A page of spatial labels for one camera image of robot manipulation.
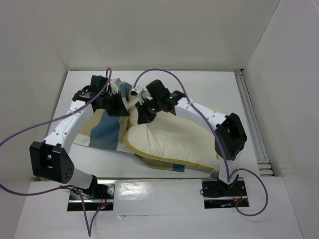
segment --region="table surface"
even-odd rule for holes
[[[173,71],[183,82],[187,93],[196,102],[209,107],[220,108],[226,112],[234,112],[241,118],[248,136],[242,151],[239,167],[250,169],[259,175],[257,159],[249,133],[245,112],[242,106],[236,79],[233,72],[212,71]],[[141,71],[113,71],[112,78],[133,84]],[[105,71],[69,71],[66,77],[54,117],[66,114],[73,95],[90,83],[92,75],[103,75]],[[180,90],[177,81],[163,72],[149,72],[140,79],[138,85],[146,86],[150,81],[160,79],[170,91]],[[51,124],[52,132],[57,122]],[[69,153],[75,167],[99,178],[199,178],[208,177],[209,173],[190,168],[185,172],[172,172],[152,169],[144,165],[135,156],[99,150],[73,144]],[[250,177],[240,172],[242,177]]]
[[[199,179],[117,181],[114,210],[99,212],[93,239],[302,239],[281,177],[263,177],[269,193],[267,209],[256,217],[234,208],[204,209]],[[251,214],[265,202],[258,180],[245,179]],[[32,182],[29,193],[58,186]],[[86,239],[83,212],[67,212],[68,190],[27,197],[14,239]],[[88,212],[91,221],[94,212]]]

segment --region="cable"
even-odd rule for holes
[[[77,110],[71,112],[71,113],[68,113],[66,115],[63,115],[63,116],[60,116],[60,117],[57,117],[55,119],[51,119],[51,120],[47,120],[47,121],[44,121],[42,123],[37,123],[35,125],[32,125],[32,126],[29,126],[27,128],[24,128],[16,133],[13,133],[12,135],[8,136],[7,138],[5,138],[4,140],[2,140],[0,142],[0,147],[2,145],[4,145],[8,140],[12,139],[13,137],[23,133],[23,132],[26,132],[30,129],[33,129],[33,128],[36,128],[36,127],[39,127],[39,126],[42,126],[42,125],[45,125],[45,124],[48,124],[48,123],[52,123],[52,122],[56,122],[58,120],[62,120],[64,118],[67,118],[73,114],[76,114],[78,113],[79,111],[83,110],[85,107],[87,107],[89,104],[91,104],[92,102],[94,102],[103,92],[104,90],[106,89],[107,85],[109,84],[110,80],[111,80],[111,75],[112,75],[112,70],[111,68],[107,68],[106,70],[106,78],[107,78],[107,81],[105,83],[105,85],[103,86],[103,88],[100,90],[100,92],[94,97],[92,98],[89,102],[87,102],[85,105],[83,105],[82,107],[78,108]],[[52,189],[49,189],[49,190],[46,190],[46,191],[43,191],[43,192],[38,192],[38,193],[19,193],[19,192],[15,192],[15,191],[12,191],[8,188],[6,188],[4,185],[0,184],[0,188],[5,190],[6,192],[8,193],[11,193],[11,194],[14,194],[14,195],[17,195],[17,196],[36,196],[36,195],[41,195],[41,194],[44,194],[44,193],[49,193],[49,192],[53,192],[53,191],[56,191],[58,189],[70,189],[70,187],[74,187],[74,186],[70,186],[70,185],[67,185],[67,186],[59,186],[59,187],[56,187],[56,188],[52,188]],[[96,211],[96,213],[94,214],[93,218],[92,218],[92,221],[91,221],[91,225],[89,227],[88,225],[88,220],[87,220],[87,215],[86,215],[86,211],[85,211],[85,204],[84,204],[84,199],[83,199],[83,196],[80,192],[80,190],[77,188],[77,187],[74,187],[76,189],[76,191],[79,193],[80,195],[80,198],[81,198],[81,201],[82,201],[82,208],[83,208],[83,213],[84,213],[84,219],[85,219],[85,222],[87,224],[87,230],[88,230],[88,234],[89,234],[89,237],[91,236],[91,230],[92,230],[92,223],[93,223],[93,220],[95,218],[95,216],[97,215],[97,213],[100,211],[101,208],[98,208],[98,210]]]
[[[258,175],[256,175],[254,172],[252,172],[252,171],[250,171],[250,170],[248,170],[248,169],[245,169],[245,168],[239,168],[239,169],[235,170],[234,172],[232,172],[231,174],[229,174],[229,168],[228,168],[228,164],[227,164],[226,155],[225,155],[224,149],[223,149],[223,147],[222,147],[222,145],[221,145],[221,143],[220,143],[219,138],[217,137],[217,135],[216,135],[216,133],[215,133],[213,127],[210,125],[209,121],[206,119],[206,117],[204,116],[204,114],[203,114],[198,108],[196,108],[196,106],[194,106],[194,105],[191,103],[191,100],[190,100],[190,98],[188,97],[188,94],[187,94],[187,92],[186,92],[186,90],[185,90],[184,85],[182,84],[182,82],[180,81],[180,79],[179,79],[174,73],[172,73],[172,72],[170,72],[170,71],[168,71],[168,70],[165,70],[165,69],[161,69],[161,68],[152,68],[152,69],[145,70],[145,71],[143,71],[142,73],[140,73],[140,75],[137,77],[137,79],[136,79],[135,82],[134,82],[133,87],[136,86],[137,82],[138,82],[139,79],[142,77],[142,75],[144,75],[145,73],[147,73],[147,72],[149,72],[149,71],[162,71],[162,72],[166,72],[166,73],[170,74],[171,76],[173,76],[173,77],[178,81],[178,83],[180,84],[180,86],[181,86],[181,88],[182,88],[182,90],[183,90],[183,92],[184,92],[184,94],[185,94],[185,97],[186,97],[187,101],[189,102],[190,106],[192,106],[192,108],[204,119],[204,121],[207,123],[207,125],[208,125],[210,131],[213,133],[213,135],[214,135],[214,137],[215,137],[215,139],[216,139],[216,142],[217,142],[217,144],[218,144],[218,147],[220,148],[220,151],[221,151],[221,156],[222,156],[222,158],[223,158],[223,160],[224,160],[224,163],[225,163],[226,174],[227,174],[227,181],[228,181],[228,182],[230,182],[231,177],[232,177],[236,172],[238,172],[238,171],[246,171],[246,172],[249,172],[249,173],[253,174],[253,175],[259,180],[259,182],[260,182],[261,185],[263,186],[263,188],[264,188],[264,190],[265,190],[265,194],[266,194],[266,202],[265,202],[265,205],[264,205],[264,207],[262,208],[262,210],[260,210],[260,211],[257,212],[257,213],[254,213],[254,214],[246,214],[246,213],[241,212],[241,211],[238,209],[238,203],[240,203],[243,199],[240,200],[240,201],[238,201],[238,202],[236,203],[235,207],[236,207],[236,210],[237,210],[240,214],[242,214],[242,215],[244,215],[244,216],[254,217],[254,216],[257,216],[257,215],[261,214],[261,213],[266,209],[266,207],[267,207],[267,205],[268,205],[268,192],[267,192],[267,189],[266,189],[266,187],[265,187],[265,184],[264,184],[263,181],[260,179],[260,177],[258,177]]]

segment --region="wall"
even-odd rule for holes
[[[302,233],[318,238],[319,1],[281,0],[245,79],[269,158]]]
[[[279,0],[28,0],[71,70],[244,68]]]
[[[66,68],[24,0],[0,3],[0,139],[52,117]],[[29,131],[0,149],[0,182],[27,192],[32,180],[28,147],[48,127]],[[1,238],[14,235],[25,198],[0,191]]]

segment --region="robotic arm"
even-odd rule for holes
[[[95,97],[105,85],[106,80],[102,76],[92,76],[91,84],[74,95],[67,114],[79,109]],[[143,97],[144,88],[133,88],[131,94],[137,97],[131,102],[128,102],[121,95],[119,91],[120,84],[120,79],[111,80],[108,88],[92,104],[63,119],[42,142],[32,143],[30,157],[35,176],[76,186],[83,193],[92,196],[100,191],[101,187],[105,187],[98,184],[96,176],[76,169],[68,156],[72,142],[79,130],[97,109],[105,109],[109,116],[129,116],[128,109],[136,106],[139,112],[138,124],[151,123],[156,117],[156,113],[160,111],[170,112],[210,130],[207,122],[190,106],[184,93],[179,91],[170,93],[160,80],[155,80],[146,86],[151,99]],[[230,172],[233,172],[238,168],[240,151],[247,141],[247,136],[239,117],[234,113],[226,116],[195,102],[191,103],[206,116],[207,121],[215,130],[225,152]],[[215,150],[221,155],[221,150],[217,143],[215,143]],[[236,183],[237,178],[238,174],[235,173],[228,182],[225,164],[221,160],[218,181],[223,188],[230,190]]]

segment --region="white wall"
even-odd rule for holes
[[[0,140],[52,117],[66,68],[25,0],[0,3]],[[27,132],[0,149],[0,182],[27,192],[32,180],[28,147],[48,127]],[[0,190],[1,238],[14,231],[25,198]]]
[[[68,69],[244,68],[279,0],[29,0]]]
[[[269,158],[306,239],[318,238],[318,5],[281,0],[245,69]]]

